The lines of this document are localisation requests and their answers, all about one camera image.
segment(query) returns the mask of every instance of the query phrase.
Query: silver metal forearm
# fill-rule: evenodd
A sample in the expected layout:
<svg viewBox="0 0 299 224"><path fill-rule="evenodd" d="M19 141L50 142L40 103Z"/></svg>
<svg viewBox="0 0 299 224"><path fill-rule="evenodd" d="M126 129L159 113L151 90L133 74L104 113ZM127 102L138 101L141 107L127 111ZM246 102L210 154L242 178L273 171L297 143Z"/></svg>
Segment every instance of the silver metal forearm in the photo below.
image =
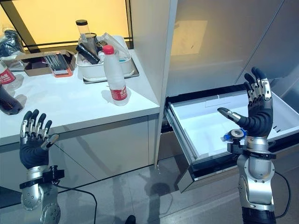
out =
<svg viewBox="0 0 299 224"><path fill-rule="evenodd" d="M253 153L270 153L266 138L248 136L245 145ZM241 154L237 165L240 171L238 189L241 206L274 211L271 179L275 169L272 161Z"/></svg>
<svg viewBox="0 0 299 224"><path fill-rule="evenodd" d="M27 171L27 180L38 179L48 170L48 166L33 167ZM21 203L28 211L24 224L58 224L61 214L57 188L52 183L37 183L22 189Z"/></svg>

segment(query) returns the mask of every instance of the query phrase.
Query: plastic water bottle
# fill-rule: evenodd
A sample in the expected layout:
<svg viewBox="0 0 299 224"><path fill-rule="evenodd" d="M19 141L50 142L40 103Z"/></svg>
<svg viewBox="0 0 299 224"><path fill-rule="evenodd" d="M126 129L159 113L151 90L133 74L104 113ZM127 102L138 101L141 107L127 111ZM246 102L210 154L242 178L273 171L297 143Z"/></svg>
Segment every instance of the plastic water bottle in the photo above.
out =
<svg viewBox="0 0 299 224"><path fill-rule="evenodd" d="M103 52L105 53L104 71L113 101L116 105L123 106L128 102L128 93L121 64L114 55L113 46L105 45Z"/></svg>
<svg viewBox="0 0 299 224"><path fill-rule="evenodd" d="M2 60L0 60L0 83L7 91L13 91L22 85L23 76L14 76Z"/></svg>

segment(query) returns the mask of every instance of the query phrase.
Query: black lid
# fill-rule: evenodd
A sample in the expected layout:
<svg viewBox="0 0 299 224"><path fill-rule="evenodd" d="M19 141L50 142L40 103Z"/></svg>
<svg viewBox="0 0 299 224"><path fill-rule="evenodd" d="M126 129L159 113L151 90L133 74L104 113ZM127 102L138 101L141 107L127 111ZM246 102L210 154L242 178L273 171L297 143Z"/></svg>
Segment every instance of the black lid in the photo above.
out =
<svg viewBox="0 0 299 224"><path fill-rule="evenodd" d="M87 20L76 20L76 24L78 26L85 26L87 25Z"/></svg>

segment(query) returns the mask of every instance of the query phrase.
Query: cabinet door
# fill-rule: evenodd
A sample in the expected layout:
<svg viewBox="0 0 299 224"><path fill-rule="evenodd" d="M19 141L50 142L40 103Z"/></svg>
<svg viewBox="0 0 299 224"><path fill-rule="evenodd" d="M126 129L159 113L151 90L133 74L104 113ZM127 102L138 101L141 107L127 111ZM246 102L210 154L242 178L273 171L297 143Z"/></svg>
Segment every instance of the cabinet door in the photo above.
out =
<svg viewBox="0 0 299 224"><path fill-rule="evenodd" d="M21 191L19 185L27 180L27 169L21 163L19 154L19 143L0 147L0 186ZM49 151L49 165L58 165L58 169L64 169L65 178L60 182L63 186L76 187L96 181L83 167L55 145Z"/></svg>
<svg viewBox="0 0 299 224"><path fill-rule="evenodd" d="M298 8L299 1L284 1L243 73L250 72L252 66L257 66L264 71L268 79L286 77L292 74L292 71L298 73ZM237 84L244 81L244 76L241 75Z"/></svg>
<svg viewBox="0 0 299 224"><path fill-rule="evenodd" d="M167 96L233 85L281 0L179 0Z"/></svg>
<svg viewBox="0 0 299 224"><path fill-rule="evenodd" d="M98 180L149 164L147 116L63 133L61 138L59 147Z"/></svg>

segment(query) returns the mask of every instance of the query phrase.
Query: window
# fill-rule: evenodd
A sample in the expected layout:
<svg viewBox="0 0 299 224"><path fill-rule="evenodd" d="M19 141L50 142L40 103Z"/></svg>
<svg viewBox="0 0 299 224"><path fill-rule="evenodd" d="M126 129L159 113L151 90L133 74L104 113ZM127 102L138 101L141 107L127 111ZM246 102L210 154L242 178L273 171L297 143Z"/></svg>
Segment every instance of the window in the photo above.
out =
<svg viewBox="0 0 299 224"><path fill-rule="evenodd" d="M122 35L133 48L129 0L9 0L1 6L0 28L14 26L30 52L74 51L78 19L87 20L97 35Z"/></svg>

